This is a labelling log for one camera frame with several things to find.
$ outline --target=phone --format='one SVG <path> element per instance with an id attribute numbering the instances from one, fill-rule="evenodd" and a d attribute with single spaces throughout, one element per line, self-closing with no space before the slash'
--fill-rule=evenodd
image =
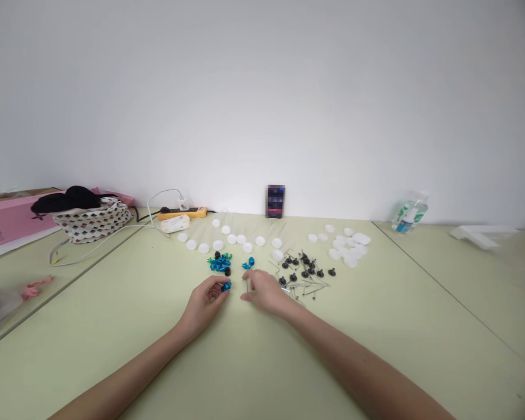
<path id="1" fill-rule="evenodd" d="M 284 217 L 285 199 L 285 185 L 267 185 L 267 219 L 282 219 Z"/>

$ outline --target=white wall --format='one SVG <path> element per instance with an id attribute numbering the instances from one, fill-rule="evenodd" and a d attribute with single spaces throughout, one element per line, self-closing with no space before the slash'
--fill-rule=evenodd
<path id="1" fill-rule="evenodd" d="M 525 1 L 0 0 L 0 188 L 525 227 Z M 174 197 L 157 202 L 175 205 Z"/>

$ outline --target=hand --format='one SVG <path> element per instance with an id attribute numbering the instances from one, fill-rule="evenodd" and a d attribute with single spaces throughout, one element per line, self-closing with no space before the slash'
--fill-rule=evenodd
<path id="1" fill-rule="evenodd" d="M 182 329 L 191 339 L 196 338 L 210 325 L 229 295 L 229 290 L 220 288 L 229 278 L 210 276 L 200 283 L 191 293 L 185 312 L 176 327 Z"/>
<path id="2" fill-rule="evenodd" d="M 289 305 L 297 303 L 280 287 L 273 275 L 259 269 L 248 270 L 243 274 L 243 280 L 251 279 L 251 290 L 256 292 L 244 293 L 242 300 L 253 302 L 263 311 L 281 315 Z"/>

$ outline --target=pink box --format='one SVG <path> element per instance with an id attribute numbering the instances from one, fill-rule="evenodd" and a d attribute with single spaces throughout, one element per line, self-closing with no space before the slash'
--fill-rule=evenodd
<path id="1" fill-rule="evenodd" d="M 100 194 L 99 188 L 91 189 L 95 194 Z M 32 235 L 45 229 L 58 226 L 53 217 L 49 214 L 36 215 L 31 211 L 31 206 L 39 198 L 54 194 L 65 193 L 66 191 L 48 192 L 31 197 L 12 198 L 0 201 L 0 245 L 24 236 Z M 129 195 L 118 192 L 106 191 L 107 194 L 115 194 L 126 205 L 131 205 L 134 201 Z"/>

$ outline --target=yellow power strip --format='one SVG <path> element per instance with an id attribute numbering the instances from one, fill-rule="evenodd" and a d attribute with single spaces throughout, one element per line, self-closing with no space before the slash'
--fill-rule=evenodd
<path id="1" fill-rule="evenodd" d="M 182 211 L 180 209 L 168 209 L 167 207 L 162 207 L 163 212 L 156 214 L 158 220 L 168 220 L 173 219 L 177 216 L 182 216 L 186 214 L 191 219 L 197 217 L 206 217 L 206 207 L 191 207 L 189 210 Z"/>

